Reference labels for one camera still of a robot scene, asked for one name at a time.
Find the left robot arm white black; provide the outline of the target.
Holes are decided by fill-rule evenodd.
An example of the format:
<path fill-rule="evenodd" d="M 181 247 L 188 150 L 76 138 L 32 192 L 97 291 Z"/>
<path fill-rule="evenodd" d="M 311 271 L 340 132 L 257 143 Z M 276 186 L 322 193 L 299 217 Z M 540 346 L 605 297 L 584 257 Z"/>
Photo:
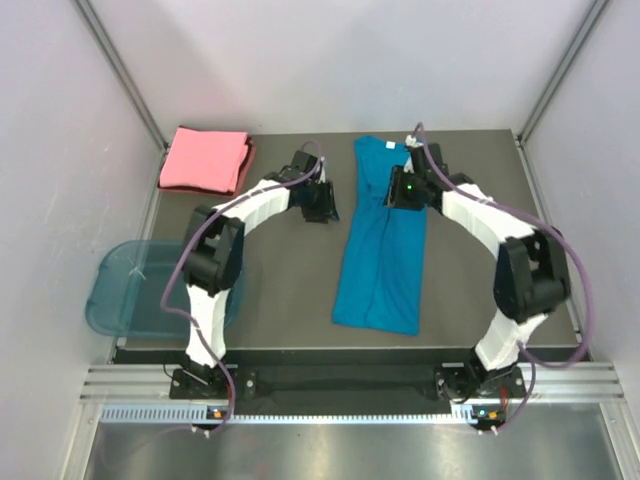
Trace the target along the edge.
<path fill-rule="evenodd" d="M 295 208 L 307 222 L 339 219 L 323 155 L 298 150 L 290 164 L 266 175 L 236 199 L 198 207 L 191 215 L 182 254 L 160 307 L 188 322 L 183 370 L 205 396 L 216 396 L 224 388 L 231 397 L 236 393 L 222 362 L 227 351 L 224 324 L 227 299 L 243 268 L 245 237 L 270 218 Z"/>

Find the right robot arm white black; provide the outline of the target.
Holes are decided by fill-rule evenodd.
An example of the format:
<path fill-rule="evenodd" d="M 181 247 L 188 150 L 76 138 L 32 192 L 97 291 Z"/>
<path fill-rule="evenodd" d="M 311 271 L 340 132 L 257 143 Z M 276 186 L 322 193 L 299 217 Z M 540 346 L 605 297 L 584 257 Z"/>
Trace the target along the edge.
<path fill-rule="evenodd" d="M 440 381 L 441 392 L 457 403 L 498 389 L 515 368 L 532 333 L 571 293 L 566 254 L 557 237 L 494 205 L 492 197 L 466 175 L 448 172 L 432 149 L 414 136 L 407 162 L 391 173 L 388 207 L 425 207 L 460 225 L 496 261 L 496 313 L 473 347 L 461 372 Z"/>

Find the blue t shirt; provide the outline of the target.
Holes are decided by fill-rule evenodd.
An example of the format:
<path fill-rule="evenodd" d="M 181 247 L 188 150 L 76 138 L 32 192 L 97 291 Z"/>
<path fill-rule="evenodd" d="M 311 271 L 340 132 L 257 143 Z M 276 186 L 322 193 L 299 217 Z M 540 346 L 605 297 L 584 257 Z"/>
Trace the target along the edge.
<path fill-rule="evenodd" d="M 427 212 L 384 205 L 392 168 L 406 148 L 374 136 L 354 141 L 357 201 L 332 312 L 335 324 L 415 336 L 427 233 Z"/>

